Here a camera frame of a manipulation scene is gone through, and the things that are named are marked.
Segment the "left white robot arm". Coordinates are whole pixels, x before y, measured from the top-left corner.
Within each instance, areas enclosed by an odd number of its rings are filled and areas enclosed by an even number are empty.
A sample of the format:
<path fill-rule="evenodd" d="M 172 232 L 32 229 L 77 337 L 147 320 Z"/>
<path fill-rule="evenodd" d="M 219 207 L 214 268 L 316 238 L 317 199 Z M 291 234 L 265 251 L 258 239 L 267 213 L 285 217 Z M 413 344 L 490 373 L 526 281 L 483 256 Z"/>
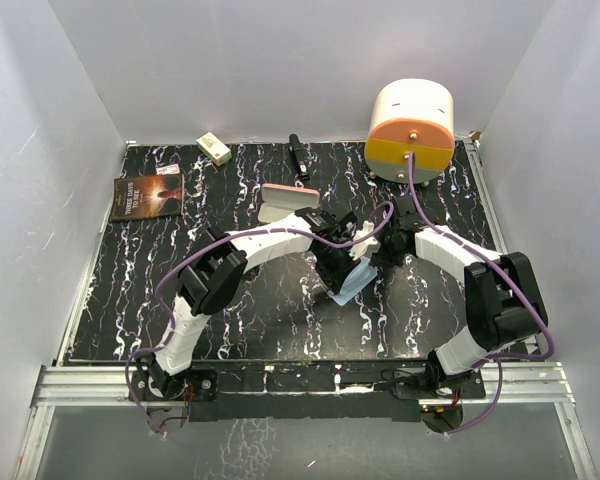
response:
<path fill-rule="evenodd" d="M 208 229 L 194 258 L 175 270 L 172 318 L 157 350 L 149 354 L 147 384 L 165 399 L 180 396 L 187 383 L 184 371 L 211 316 L 231 303 L 248 272 L 271 260 L 311 253 L 328 294 L 347 302 L 357 289 L 355 276 L 366 266 L 350 245 L 356 223 L 351 212 L 338 219 L 304 208 L 258 228 L 234 233 Z"/>

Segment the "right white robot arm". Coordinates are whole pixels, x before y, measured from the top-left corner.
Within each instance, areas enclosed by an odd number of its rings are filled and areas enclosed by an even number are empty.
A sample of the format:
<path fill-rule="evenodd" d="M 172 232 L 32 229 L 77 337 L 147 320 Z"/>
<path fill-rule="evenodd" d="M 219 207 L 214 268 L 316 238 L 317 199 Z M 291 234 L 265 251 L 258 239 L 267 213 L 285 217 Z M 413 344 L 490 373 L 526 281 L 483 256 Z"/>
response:
<path fill-rule="evenodd" d="M 429 226 L 409 198 L 391 205 L 372 263 L 389 268 L 413 256 L 453 276 L 464 288 L 466 326 L 428 354 L 423 372 L 394 374 L 390 381 L 398 390 L 446 397 L 487 357 L 539 334 L 548 325 L 544 302 L 525 254 L 500 254 L 442 225 Z"/>

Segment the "pink glasses case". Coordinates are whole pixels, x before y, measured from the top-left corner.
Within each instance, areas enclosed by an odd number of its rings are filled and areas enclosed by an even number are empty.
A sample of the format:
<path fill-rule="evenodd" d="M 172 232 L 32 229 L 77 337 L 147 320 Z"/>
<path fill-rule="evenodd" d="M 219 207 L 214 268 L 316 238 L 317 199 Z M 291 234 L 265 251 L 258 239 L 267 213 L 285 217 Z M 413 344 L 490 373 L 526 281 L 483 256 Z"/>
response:
<path fill-rule="evenodd" d="M 295 186 L 265 183 L 260 193 L 262 205 L 257 219 L 262 224 L 279 221 L 304 208 L 315 209 L 320 201 L 317 190 Z"/>

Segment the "light blue cleaning cloth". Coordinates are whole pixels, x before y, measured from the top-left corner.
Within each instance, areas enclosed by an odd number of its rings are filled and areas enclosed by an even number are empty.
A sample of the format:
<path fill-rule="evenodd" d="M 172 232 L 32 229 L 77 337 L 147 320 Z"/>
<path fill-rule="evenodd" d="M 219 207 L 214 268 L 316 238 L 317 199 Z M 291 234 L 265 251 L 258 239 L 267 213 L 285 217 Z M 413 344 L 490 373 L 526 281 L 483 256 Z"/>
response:
<path fill-rule="evenodd" d="M 362 257 L 360 263 L 349 273 L 338 293 L 330 292 L 330 298 L 339 306 L 346 305 L 358 295 L 378 275 L 378 271 L 370 264 L 370 259 Z"/>

